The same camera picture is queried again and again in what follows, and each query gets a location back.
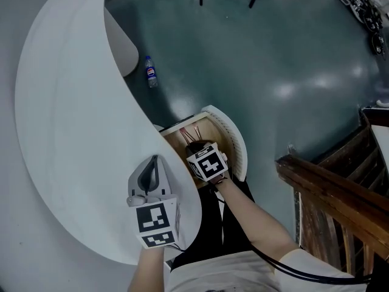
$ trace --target water bottle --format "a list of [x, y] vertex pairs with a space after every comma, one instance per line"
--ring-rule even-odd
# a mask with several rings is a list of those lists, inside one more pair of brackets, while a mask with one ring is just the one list
[[146, 75], [148, 86], [150, 88], [155, 88], [158, 86], [156, 70], [150, 56], [146, 56]]

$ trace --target white t-shirt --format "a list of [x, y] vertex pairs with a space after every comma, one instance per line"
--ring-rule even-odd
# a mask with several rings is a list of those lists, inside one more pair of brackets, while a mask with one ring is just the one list
[[[309, 274], [352, 278], [301, 249], [286, 254], [280, 262]], [[167, 291], [363, 292], [366, 288], [308, 282], [278, 270], [273, 273], [261, 257], [247, 251], [181, 266], [171, 272]]]

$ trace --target human arm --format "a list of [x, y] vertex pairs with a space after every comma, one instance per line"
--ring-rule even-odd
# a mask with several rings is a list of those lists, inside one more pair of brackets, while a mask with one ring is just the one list
[[275, 260], [298, 249], [287, 230], [247, 197], [231, 179], [216, 185], [251, 244]]
[[128, 292], [164, 291], [164, 247], [142, 249]]

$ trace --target white curved table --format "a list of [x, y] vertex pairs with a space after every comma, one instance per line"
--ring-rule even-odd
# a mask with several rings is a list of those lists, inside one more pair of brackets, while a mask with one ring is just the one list
[[[182, 248], [198, 233], [201, 204], [184, 163], [122, 79], [103, 4], [48, 0], [41, 9], [19, 62], [16, 127], [31, 178], [58, 221], [102, 256], [136, 264], [141, 245], [129, 225], [127, 182], [143, 160], [165, 160], [181, 203]], [[165, 260], [178, 253], [167, 248]]]

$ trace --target blue label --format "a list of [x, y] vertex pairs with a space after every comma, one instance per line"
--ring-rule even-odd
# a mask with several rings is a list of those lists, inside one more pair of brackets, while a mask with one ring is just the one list
[[154, 67], [147, 68], [146, 73], [147, 73], [147, 79], [150, 79], [152, 77], [156, 77], [156, 71], [155, 71]]

